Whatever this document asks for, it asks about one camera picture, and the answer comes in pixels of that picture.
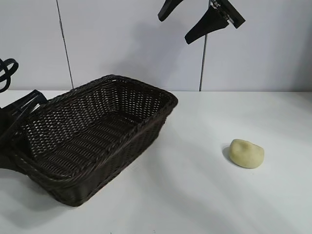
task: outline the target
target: white tabletop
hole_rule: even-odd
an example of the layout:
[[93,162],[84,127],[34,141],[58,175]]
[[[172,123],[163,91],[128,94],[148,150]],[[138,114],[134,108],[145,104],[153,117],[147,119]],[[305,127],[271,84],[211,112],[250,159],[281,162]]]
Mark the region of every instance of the white tabletop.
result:
[[[0,106],[26,93],[0,94]],[[158,140],[78,208],[1,169],[1,234],[311,233],[312,93],[174,94]],[[262,146],[264,163],[232,164],[234,138]]]

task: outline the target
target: black object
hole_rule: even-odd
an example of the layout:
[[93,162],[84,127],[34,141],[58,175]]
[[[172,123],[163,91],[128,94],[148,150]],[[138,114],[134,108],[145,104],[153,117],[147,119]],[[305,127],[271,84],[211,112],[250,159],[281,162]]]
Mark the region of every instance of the black object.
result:
[[[158,14],[159,20],[164,21],[182,1],[183,0],[166,0]],[[190,44],[208,33],[225,28],[229,25],[228,20],[235,28],[238,28],[245,22],[245,19],[228,0],[211,0],[207,12],[187,33],[185,40]]]
[[176,105],[171,93],[138,80],[102,77],[29,114],[0,163],[79,206],[153,143]]
[[159,20],[163,22],[181,2],[183,2],[183,0],[166,0],[158,13]]
[[0,108],[0,149],[17,134],[17,128],[35,107],[46,102],[45,96],[34,90],[3,109]]
[[0,93],[4,92],[10,87],[11,84],[11,75],[13,75],[19,67],[19,64],[13,58],[9,58],[5,61],[0,59],[0,72],[4,71],[4,74],[0,76],[0,83],[6,81],[6,84],[3,88],[0,89]]

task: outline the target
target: potato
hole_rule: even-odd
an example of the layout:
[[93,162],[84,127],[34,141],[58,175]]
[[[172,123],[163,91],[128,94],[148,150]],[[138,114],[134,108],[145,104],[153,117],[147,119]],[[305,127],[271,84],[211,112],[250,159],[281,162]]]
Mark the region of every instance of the potato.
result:
[[238,166],[256,168],[263,163],[264,149],[249,141],[235,139],[230,145],[230,159]]

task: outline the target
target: wicker basket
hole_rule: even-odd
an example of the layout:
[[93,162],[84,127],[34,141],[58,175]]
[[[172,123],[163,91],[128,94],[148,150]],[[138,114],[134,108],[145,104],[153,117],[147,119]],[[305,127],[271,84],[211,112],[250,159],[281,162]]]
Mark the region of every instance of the wicker basket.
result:
[[79,206],[153,143],[176,105],[164,90],[102,77],[33,111],[5,154],[56,200]]

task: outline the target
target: dark brown wicker basket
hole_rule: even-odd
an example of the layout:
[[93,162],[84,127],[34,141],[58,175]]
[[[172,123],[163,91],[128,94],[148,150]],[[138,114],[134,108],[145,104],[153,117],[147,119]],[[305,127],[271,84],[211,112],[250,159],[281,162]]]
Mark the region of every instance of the dark brown wicker basket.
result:
[[105,76],[33,111],[5,153],[56,200],[79,206],[153,143],[176,105],[167,91]]

